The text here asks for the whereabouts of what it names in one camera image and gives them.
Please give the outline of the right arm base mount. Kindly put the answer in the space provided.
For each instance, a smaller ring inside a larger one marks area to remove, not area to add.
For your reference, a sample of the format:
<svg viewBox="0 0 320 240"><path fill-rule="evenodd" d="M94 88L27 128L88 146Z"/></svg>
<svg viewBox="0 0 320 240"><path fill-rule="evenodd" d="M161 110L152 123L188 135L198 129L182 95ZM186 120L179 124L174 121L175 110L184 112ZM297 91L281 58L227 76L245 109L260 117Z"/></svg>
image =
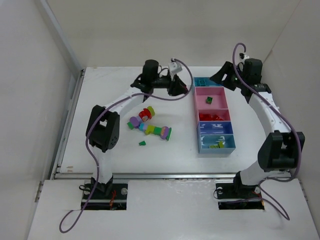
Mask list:
<svg viewBox="0 0 320 240"><path fill-rule="evenodd" d="M216 182L213 196L219 210L264 210L257 185L238 188L231 182Z"/></svg>

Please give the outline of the red angular lego piece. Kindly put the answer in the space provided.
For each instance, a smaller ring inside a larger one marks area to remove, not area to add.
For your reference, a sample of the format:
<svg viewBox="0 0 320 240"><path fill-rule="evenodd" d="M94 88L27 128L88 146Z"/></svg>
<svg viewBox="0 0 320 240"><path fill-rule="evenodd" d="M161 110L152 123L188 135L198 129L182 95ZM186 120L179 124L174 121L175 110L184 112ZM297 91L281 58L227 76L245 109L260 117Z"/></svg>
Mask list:
<svg viewBox="0 0 320 240"><path fill-rule="evenodd" d="M212 115L211 114L203 114L203 113L200 113L199 114L199 120L200 121L211 121L212 120Z"/></svg>

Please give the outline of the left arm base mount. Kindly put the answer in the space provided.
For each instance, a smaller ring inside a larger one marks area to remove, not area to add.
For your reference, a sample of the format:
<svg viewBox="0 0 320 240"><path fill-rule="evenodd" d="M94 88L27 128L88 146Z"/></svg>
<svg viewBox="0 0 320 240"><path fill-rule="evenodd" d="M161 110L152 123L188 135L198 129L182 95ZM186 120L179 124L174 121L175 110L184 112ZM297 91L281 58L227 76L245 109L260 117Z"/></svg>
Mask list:
<svg viewBox="0 0 320 240"><path fill-rule="evenodd" d="M128 184L113 183L108 194L95 190L85 210L125 211L127 209Z"/></svg>

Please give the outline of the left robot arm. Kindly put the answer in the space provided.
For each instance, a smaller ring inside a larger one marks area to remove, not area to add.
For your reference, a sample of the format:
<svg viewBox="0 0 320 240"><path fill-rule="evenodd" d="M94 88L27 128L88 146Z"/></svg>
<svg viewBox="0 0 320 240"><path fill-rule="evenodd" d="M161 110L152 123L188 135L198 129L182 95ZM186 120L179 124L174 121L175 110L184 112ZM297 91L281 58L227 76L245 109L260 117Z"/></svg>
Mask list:
<svg viewBox="0 0 320 240"><path fill-rule="evenodd" d="M172 58L166 75L161 74L159 66L159 62L154 59L146 60L142 73L122 96L107 105L95 105L92 108L85 132L86 149L96 164L90 179L92 192L108 194L111 190L112 170L103 157L95 156L94 150L99 149L104 154L116 146L121 118L149 98L173 102L190 93L191 89L178 76L186 66L184 62Z"/></svg>

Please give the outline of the red lego cluster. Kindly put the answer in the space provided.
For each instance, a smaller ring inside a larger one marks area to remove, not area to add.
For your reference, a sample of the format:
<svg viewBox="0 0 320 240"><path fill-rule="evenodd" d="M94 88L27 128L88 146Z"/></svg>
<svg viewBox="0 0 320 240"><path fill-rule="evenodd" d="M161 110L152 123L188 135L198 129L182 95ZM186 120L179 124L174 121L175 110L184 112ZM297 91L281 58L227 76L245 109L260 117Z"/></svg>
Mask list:
<svg viewBox="0 0 320 240"><path fill-rule="evenodd" d="M224 121L224 119L221 118L221 117L220 117L219 115L217 115L217 114L212 115L212 116L211 116L211 120L212 120L212 121Z"/></svg>

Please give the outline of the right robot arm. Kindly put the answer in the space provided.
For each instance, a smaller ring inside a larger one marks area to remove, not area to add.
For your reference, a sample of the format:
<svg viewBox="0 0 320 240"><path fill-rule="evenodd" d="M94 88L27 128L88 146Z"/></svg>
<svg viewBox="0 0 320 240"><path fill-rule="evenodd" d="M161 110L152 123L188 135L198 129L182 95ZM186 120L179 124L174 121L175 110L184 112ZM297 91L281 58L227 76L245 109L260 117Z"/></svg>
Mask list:
<svg viewBox="0 0 320 240"><path fill-rule="evenodd" d="M281 116L270 87L262 83L263 63L245 56L236 66L227 61L210 80L234 91L239 88L263 127L266 139L258 150L257 160L236 173L233 179L236 193L253 190L260 181L279 172L297 170L305 136L297 132Z"/></svg>

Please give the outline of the turquoise lego bricks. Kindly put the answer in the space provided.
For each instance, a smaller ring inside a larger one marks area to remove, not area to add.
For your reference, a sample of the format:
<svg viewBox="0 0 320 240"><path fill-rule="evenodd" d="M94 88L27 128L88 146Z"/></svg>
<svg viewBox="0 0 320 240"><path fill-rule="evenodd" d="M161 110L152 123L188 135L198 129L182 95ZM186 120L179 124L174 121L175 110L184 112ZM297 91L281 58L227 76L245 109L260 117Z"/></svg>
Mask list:
<svg viewBox="0 0 320 240"><path fill-rule="evenodd" d="M208 87L209 79L207 77L195 77L194 78L194 85L196 87Z"/></svg>

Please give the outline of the blue and pink sorting tray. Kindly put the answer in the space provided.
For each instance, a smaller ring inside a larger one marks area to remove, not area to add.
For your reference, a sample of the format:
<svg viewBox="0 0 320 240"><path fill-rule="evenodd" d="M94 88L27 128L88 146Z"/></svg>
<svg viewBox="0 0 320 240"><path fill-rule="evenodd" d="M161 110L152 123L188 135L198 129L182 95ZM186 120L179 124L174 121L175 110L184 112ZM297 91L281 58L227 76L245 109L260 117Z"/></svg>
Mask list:
<svg viewBox="0 0 320 240"><path fill-rule="evenodd" d="M230 155L236 144L224 87L209 77L195 77L192 94L198 153Z"/></svg>

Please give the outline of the red and lime lego stack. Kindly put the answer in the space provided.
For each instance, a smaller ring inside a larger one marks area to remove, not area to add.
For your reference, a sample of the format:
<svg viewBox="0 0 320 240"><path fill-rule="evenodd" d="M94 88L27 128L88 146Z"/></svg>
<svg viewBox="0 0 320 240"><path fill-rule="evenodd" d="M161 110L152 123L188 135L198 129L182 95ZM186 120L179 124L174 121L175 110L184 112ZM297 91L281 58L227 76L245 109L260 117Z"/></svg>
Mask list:
<svg viewBox="0 0 320 240"><path fill-rule="evenodd" d="M155 116L155 110L152 106L148 106L147 108L144 108L138 116L141 118L143 122L146 122L147 120L152 119L152 117Z"/></svg>

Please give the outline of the lime green lego brick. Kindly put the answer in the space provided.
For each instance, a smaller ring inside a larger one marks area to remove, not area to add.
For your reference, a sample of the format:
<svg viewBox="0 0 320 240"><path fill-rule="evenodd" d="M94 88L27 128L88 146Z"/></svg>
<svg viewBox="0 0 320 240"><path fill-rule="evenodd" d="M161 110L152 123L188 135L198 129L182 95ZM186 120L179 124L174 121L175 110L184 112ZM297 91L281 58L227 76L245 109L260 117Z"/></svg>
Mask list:
<svg viewBox="0 0 320 240"><path fill-rule="evenodd" d="M219 149L220 146L218 144L215 144L215 145L209 145L209 148L210 149Z"/></svg>

